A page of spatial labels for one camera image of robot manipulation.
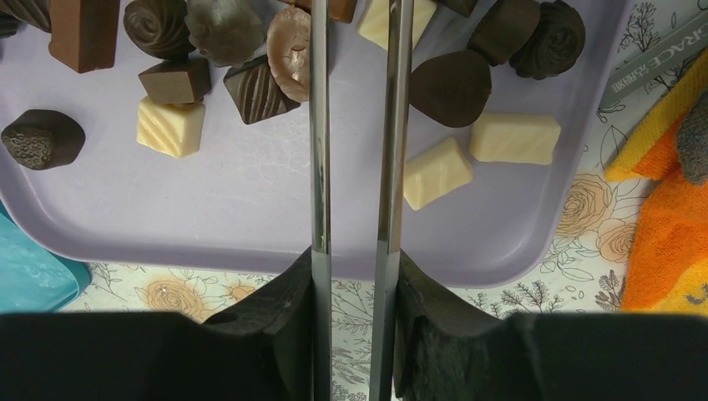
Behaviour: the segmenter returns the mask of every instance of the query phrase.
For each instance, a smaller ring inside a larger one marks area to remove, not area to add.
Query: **lavender plastic tray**
[[[263,15],[283,4],[258,3]],[[386,52],[355,23],[331,27],[333,273],[371,280],[377,239]],[[413,67],[465,47],[493,2],[466,20],[440,7]],[[563,127],[548,166],[473,160],[472,184],[422,211],[407,205],[403,248],[434,278],[484,287],[513,280],[545,253],[563,208],[604,84],[613,68],[626,0],[568,0],[587,44],[557,78],[521,79],[493,69],[487,110],[550,113]],[[201,151],[182,160],[135,142],[138,73],[158,63],[119,32],[113,69],[79,75],[47,51],[34,28],[0,42],[0,126],[27,109],[74,117],[87,142],[69,166],[34,172],[0,150],[0,197],[15,221],[50,251],[76,260],[282,272],[309,245],[308,107],[245,126],[214,69]],[[411,108],[408,155],[449,135],[466,148],[470,129],[448,129]]]

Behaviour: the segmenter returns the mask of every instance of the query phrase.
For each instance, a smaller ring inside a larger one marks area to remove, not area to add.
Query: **floral tablecloth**
[[[617,62],[656,45],[708,0],[637,3]],[[608,183],[604,168],[646,112],[687,70],[672,69],[627,99],[597,113],[563,217],[543,261],[525,277],[497,288],[454,288],[463,299],[497,317],[513,312],[616,310],[622,298],[637,215],[651,183]],[[202,321],[247,297],[272,277],[182,268],[89,263],[91,286],[65,310],[176,310]],[[335,400],[366,400],[372,351],[373,283],[335,281],[332,298]]]

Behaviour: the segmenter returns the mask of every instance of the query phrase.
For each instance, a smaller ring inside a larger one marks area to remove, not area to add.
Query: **silver metal bar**
[[[310,165],[312,184],[312,281],[315,286],[313,339],[314,399],[331,401],[331,223],[330,88],[327,0],[312,1],[310,41]]]
[[[414,0],[390,0],[370,401],[391,400]]]

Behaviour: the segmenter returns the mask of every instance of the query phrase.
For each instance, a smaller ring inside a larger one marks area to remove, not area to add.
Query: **white chocolate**
[[[357,28],[360,35],[384,50],[388,50],[388,1],[371,0]],[[436,9],[437,3],[432,0],[416,0],[413,7],[413,48],[416,48]]]
[[[426,150],[406,163],[403,196],[415,211],[472,182],[472,164],[454,137]]]
[[[469,152],[479,161],[550,165],[559,136],[552,115],[482,113],[472,125]]]
[[[196,153],[205,114],[203,104],[154,104],[145,97],[138,106],[138,143],[177,159]]]

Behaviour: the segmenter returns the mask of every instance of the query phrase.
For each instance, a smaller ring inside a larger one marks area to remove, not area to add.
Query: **chocolate truffle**
[[[164,60],[186,60],[195,50],[182,0],[133,0],[125,7],[123,26],[140,50]]]
[[[224,77],[224,86],[247,125],[300,107],[299,103],[282,93],[273,79],[266,56],[247,63],[241,69],[230,69]]]
[[[575,8],[561,0],[542,3],[539,25],[509,64],[519,77],[554,77],[571,69],[584,47],[585,25]]]
[[[216,67],[240,67],[263,44],[261,21],[248,0],[188,0],[190,42]]]
[[[472,50],[444,54],[411,74],[410,102],[438,123],[461,128],[473,123],[492,93],[487,60]]]
[[[536,0],[498,0],[474,29],[467,48],[492,66],[504,64],[531,38],[540,18]]]
[[[10,14],[44,32],[52,32],[49,0],[0,0],[0,13]]]
[[[0,39],[9,38],[18,32],[20,22],[17,18],[0,13]]]
[[[286,8],[268,27],[268,64],[284,94],[298,103],[310,99],[310,14]]]
[[[138,75],[155,104],[200,102],[211,91],[211,74],[206,58],[165,61]]]
[[[86,136],[81,126],[58,111],[29,110],[3,130],[3,145],[20,165],[47,170],[76,160]]]

